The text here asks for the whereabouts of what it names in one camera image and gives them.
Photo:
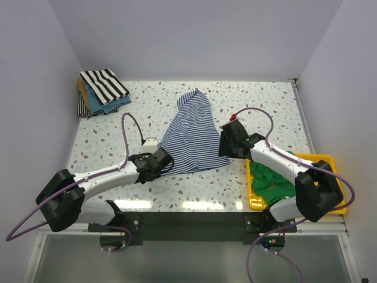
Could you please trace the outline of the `blue white striped tank top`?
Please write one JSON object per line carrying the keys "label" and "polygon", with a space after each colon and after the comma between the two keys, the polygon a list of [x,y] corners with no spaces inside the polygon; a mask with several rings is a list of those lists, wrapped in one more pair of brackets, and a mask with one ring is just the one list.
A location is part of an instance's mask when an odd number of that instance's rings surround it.
{"label": "blue white striped tank top", "polygon": [[163,176],[202,172],[227,166],[230,160],[219,156],[220,133],[217,131],[207,96],[199,90],[183,94],[177,100],[177,113],[158,147],[173,159],[174,166]]}

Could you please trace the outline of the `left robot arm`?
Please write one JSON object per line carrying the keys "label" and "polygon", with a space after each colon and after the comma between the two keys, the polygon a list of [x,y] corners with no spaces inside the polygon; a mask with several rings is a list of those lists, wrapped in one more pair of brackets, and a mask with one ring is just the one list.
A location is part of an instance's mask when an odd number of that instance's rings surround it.
{"label": "left robot arm", "polygon": [[174,159],[163,148],[154,153],[133,154],[125,163],[87,173],[58,171],[36,198],[38,209],[53,232],[75,223],[95,223],[108,231],[121,227],[120,210],[114,205],[87,205],[91,198],[122,185],[145,184],[167,173]]}

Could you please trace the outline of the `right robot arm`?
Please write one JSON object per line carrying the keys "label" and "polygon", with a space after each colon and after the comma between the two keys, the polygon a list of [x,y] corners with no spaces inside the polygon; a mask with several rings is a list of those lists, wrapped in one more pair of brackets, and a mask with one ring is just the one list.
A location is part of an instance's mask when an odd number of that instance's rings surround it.
{"label": "right robot arm", "polygon": [[274,147],[258,133],[248,134],[238,120],[222,126],[219,155],[265,165],[295,187],[294,197],[269,205],[261,216],[251,220],[259,233],[277,231],[284,223],[299,217],[317,222],[343,201],[343,193],[329,163],[301,159]]}

